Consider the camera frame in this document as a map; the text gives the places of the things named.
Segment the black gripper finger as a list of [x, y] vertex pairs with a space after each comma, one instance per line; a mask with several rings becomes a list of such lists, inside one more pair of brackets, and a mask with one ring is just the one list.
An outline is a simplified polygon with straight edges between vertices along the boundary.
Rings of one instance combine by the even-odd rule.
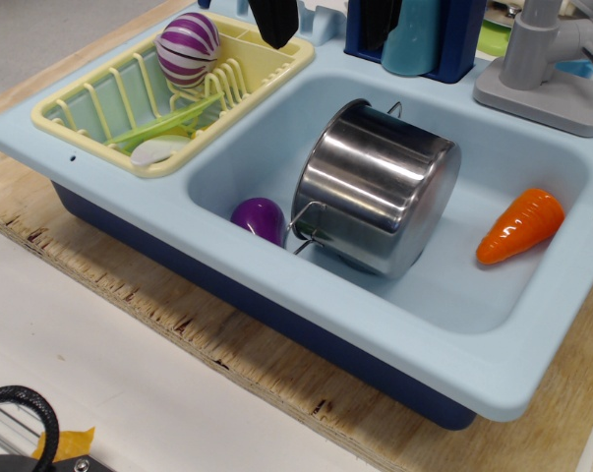
[[402, 0], [361, 0], [361, 40], [366, 50], [381, 48], [398, 25]]
[[262, 39], [274, 49], [284, 47], [299, 28], [296, 0], [249, 0]]

